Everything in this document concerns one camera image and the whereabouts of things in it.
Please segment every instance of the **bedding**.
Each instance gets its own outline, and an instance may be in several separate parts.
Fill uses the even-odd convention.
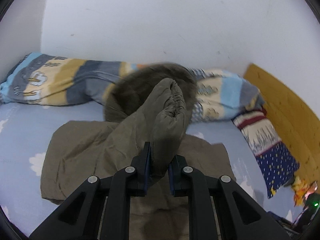
[[[176,65],[150,66],[119,81],[106,101],[107,122],[72,121],[53,134],[41,174],[42,197],[62,202],[88,177],[110,177],[130,166],[150,141],[152,186],[144,198],[131,200],[130,239],[189,239],[188,198],[171,195],[166,175],[174,156],[184,156],[208,176],[235,180],[226,150],[185,135],[196,90],[196,80]]]
[[[74,105],[94,100],[104,104],[115,82],[146,65],[26,55],[0,85],[0,102]],[[227,120],[260,108],[257,87],[225,70],[189,69],[198,80],[192,121]]]
[[[52,134],[70,120],[102,121],[103,106],[40,106],[9,103],[0,106],[0,205],[27,236],[57,205],[41,198],[40,176]],[[223,143],[237,183],[266,211],[293,221],[302,211],[294,207],[294,192],[281,187],[268,199],[265,182],[247,142],[232,121],[198,122],[187,134],[210,144]]]
[[[237,116],[233,123],[242,132],[261,169],[272,198],[297,171],[300,164],[276,133],[262,111],[251,111]]]

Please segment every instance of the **bed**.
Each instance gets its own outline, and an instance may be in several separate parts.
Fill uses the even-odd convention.
[[[102,110],[96,102],[60,107],[19,103],[0,106],[0,205],[27,236],[57,207],[40,195],[41,168],[52,133],[69,120],[102,121]],[[237,183],[266,211],[291,221],[299,215],[302,208],[294,207],[290,188],[281,187],[273,198],[267,198],[260,168],[232,121],[193,123],[187,133],[211,144],[222,142]]]
[[[268,119],[300,162],[296,175],[309,183],[319,181],[320,120],[316,114],[292,90],[260,67],[251,64],[244,78],[260,89]]]

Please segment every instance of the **wooden board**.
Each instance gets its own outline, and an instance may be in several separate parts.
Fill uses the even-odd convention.
[[[267,117],[291,154],[300,162],[296,175],[308,182],[320,181],[318,117],[286,85],[258,66],[251,64],[244,78],[260,89],[266,101]]]

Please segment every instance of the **patterned blanket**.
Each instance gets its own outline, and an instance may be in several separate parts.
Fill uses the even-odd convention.
[[[104,104],[114,83],[143,67],[147,65],[30,53],[0,85],[0,102],[64,106],[94,100]],[[198,80],[193,122],[231,119],[263,104],[259,89],[234,73],[189,71]]]
[[[263,174],[268,198],[272,198],[300,167],[261,111],[251,111],[233,119],[242,132]]]

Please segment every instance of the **white cloud print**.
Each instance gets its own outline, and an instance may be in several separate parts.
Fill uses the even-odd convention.
[[[6,206],[1,207],[7,219],[9,219],[9,210]]]
[[[203,133],[200,133],[200,132],[197,132],[197,133],[194,133],[194,134],[191,134],[191,135],[196,136],[196,137],[198,137],[200,139],[204,139]]]
[[[248,179],[247,176],[243,177],[243,182],[240,184],[240,187],[246,192],[248,193],[248,195],[250,197],[252,197],[255,201],[257,201],[254,190],[252,189],[251,186],[248,185]]]
[[[287,216],[285,217],[285,219],[289,220],[290,222],[293,222],[291,210],[289,210],[289,212],[288,212]]]
[[[47,76],[45,76],[44,73],[37,71],[30,75],[28,81],[33,86],[41,86],[44,82],[47,81]]]
[[[1,133],[2,129],[3,129],[3,125],[4,125],[8,120],[9,120],[9,119],[0,121],[0,133]]]
[[[30,169],[32,169],[37,176],[41,176],[45,154],[46,153],[37,153],[34,157],[29,158],[29,162],[31,164]]]

